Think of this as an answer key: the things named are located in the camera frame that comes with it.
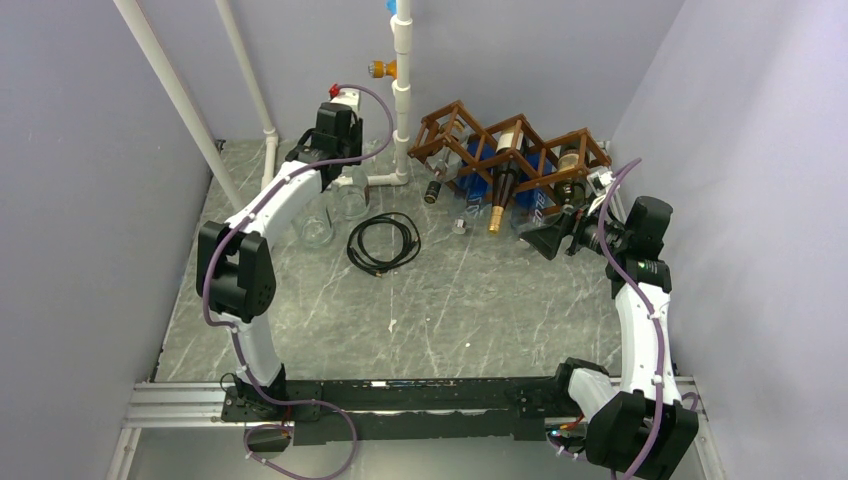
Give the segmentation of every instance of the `white wall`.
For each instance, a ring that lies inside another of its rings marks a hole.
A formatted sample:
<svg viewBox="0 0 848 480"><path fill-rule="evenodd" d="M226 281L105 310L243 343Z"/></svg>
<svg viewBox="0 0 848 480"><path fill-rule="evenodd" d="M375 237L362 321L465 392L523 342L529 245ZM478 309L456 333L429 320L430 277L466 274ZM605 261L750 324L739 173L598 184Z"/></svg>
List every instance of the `white wall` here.
<svg viewBox="0 0 848 480"><path fill-rule="evenodd" d="M844 1L688 0L613 137L729 478L848 478L847 87Z"/></svg>
<svg viewBox="0 0 848 480"><path fill-rule="evenodd" d="M143 0L217 138L262 128L211 0ZM360 83L394 58L385 0L233 0L237 22L286 138L314 125L330 85ZM412 131L462 99L483 124L525 113L542 136L588 126L609 139L683 0L412 0ZM363 102L366 138L384 128Z"/></svg>
<svg viewBox="0 0 848 480"><path fill-rule="evenodd" d="M100 479L209 175L112 2L0 11L0 477Z"/></svg>

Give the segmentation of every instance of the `wall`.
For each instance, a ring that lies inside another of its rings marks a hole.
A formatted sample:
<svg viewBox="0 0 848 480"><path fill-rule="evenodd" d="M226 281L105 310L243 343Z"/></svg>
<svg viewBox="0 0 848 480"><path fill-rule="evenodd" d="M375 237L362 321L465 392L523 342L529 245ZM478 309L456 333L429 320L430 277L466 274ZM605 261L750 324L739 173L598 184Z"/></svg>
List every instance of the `wall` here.
<svg viewBox="0 0 848 480"><path fill-rule="evenodd" d="M391 82L367 74L371 60L394 58L385 3L232 1L286 138L314 125L336 82L372 86L391 99ZM412 132L417 119L459 98L486 125L523 112L545 137L588 126L609 139L682 3L412 0ZM212 133L262 137L214 2L142 4ZM366 137L377 137L382 113L363 104L366 121L374 120Z"/></svg>
<svg viewBox="0 0 848 480"><path fill-rule="evenodd" d="M0 465L103 478L209 175L112 2L0 16Z"/></svg>
<svg viewBox="0 0 848 480"><path fill-rule="evenodd" d="M848 478L848 6L689 0L613 137L675 208L673 354L729 478Z"/></svg>

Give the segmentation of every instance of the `wooden wine rack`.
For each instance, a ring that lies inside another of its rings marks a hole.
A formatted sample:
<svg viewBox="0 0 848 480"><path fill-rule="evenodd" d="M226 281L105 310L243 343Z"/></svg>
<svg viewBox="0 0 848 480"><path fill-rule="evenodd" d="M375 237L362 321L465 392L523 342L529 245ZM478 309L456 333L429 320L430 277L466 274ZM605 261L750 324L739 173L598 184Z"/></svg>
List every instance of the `wooden wine rack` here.
<svg viewBox="0 0 848 480"><path fill-rule="evenodd" d="M478 143L474 155L471 155L456 140L457 135L453 130L454 126L457 125L457 121L468 125L474 131L468 138L468 144L482 139ZM516 131L524 133L524 138L528 142L527 154L539 154L539 165L537 167L533 167L524 155L518 151L519 135L513 137L512 146L508 150L486 160L481 160L483 146L487 144L493 150L497 150L498 142L495 139L496 136L509 128L515 128ZM562 147L563 151L570 149L578 150L577 164L567 170L557 171L557 162L559 159L553 153L553 150L557 147ZM589 174L590 168L609 166L611 163L607 154L604 153L603 149L592 138L592 134L588 128L581 128L553 140L544 141L533 130L530 122L527 121L527 118L523 114L515 115L491 127L483 128L460 100L445 105L421 119L421 129L418 131L418 137L415 139L412 148L409 149L408 154L410 157L417 158L426 168L427 158L438 153L442 148L450 148L466 163L466 166L459 170L457 178L477 173L489 185L492 184L492 176L489 174L489 169L501 163L514 161L529 178L529 180L518 184L515 188L515 193L537 188L541 189L550 197L555 205L543 210L542 213L545 215L557 213L562 207L562 202L554 193L553 185L570 178L585 178ZM545 175L544 172L547 169L548 163L553 167L553 172ZM459 194L464 193L454 181L446 182L445 184L454 192ZM486 200L491 201L491 194L487 195Z"/></svg>

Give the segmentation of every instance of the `marble floor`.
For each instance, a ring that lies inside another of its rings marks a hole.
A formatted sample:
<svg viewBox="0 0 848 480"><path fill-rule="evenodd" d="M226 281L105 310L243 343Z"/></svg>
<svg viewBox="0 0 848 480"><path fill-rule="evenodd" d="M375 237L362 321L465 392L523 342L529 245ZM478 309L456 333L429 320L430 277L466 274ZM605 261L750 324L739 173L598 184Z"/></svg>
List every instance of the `marble floor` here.
<svg viewBox="0 0 848 480"><path fill-rule="evenodd" d="M292 147L283 142L279 156ZM227 142L224 162L245 198L259 192L262 141ZM391 152L368 168L389 173ZM371 213L407 213L423 247L412 263L383 278L350 264L345 243L358 222L336 220L333 240L302 245L289 228L272 252L277 294L270 308L277 353L293 379L550 375L573 356L621 371L621 339L606 262L582 251L549 262L523 248L510 228L486 232L488 215L464 235L451 231L444 192L423 202L429 178L412 161L411 182L372 192ZM200 221L232 210L213 180ZM400 237L369 228L366 246L390 257ZM235 369L229 335L207 327L195 293L196 243L159 359L157 381L211 381Z"/></svg>

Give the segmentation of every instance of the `yellow valve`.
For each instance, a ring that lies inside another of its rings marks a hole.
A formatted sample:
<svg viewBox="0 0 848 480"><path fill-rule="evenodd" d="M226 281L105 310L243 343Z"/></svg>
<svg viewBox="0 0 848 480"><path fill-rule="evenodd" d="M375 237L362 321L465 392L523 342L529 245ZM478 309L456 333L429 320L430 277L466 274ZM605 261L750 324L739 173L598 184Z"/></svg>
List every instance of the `yellow valve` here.
<svg viewBox="0 0 848 480"><path fill-rule="evenodd" d="M372 78L383 78L386 75L391 75L392 78L397 80L397 60L392 60L388 64L374 60L368 65L368 74Z"/></svg>

